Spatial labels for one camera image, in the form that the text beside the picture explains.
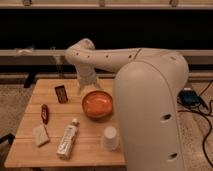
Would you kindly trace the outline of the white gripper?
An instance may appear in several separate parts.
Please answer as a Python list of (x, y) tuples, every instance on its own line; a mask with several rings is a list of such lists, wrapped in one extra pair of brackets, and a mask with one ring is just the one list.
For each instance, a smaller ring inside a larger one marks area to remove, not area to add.
[(96, 79), (96, 72), (92, 66), (89, 65), (78, 65), (77, 66), (77, 78), (79, 80), (78, 95), (81, 95), (82, 91), (85, 89), (85, 85), (82, 84), (93, 84), (93, 86), (101, 90), (101, 86)]

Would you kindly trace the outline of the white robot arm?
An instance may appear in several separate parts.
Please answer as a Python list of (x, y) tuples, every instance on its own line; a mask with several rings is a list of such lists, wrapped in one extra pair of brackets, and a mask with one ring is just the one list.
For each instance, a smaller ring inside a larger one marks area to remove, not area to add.
[(127, 48), (97, 50), (89, 39), (65, 53), (79, 84), (97, 83), (96, 69), (114, 72), (114, 114), (127, 171), (185, 171), (177, 122), (177, 96), (189, 74), (174, 50)]

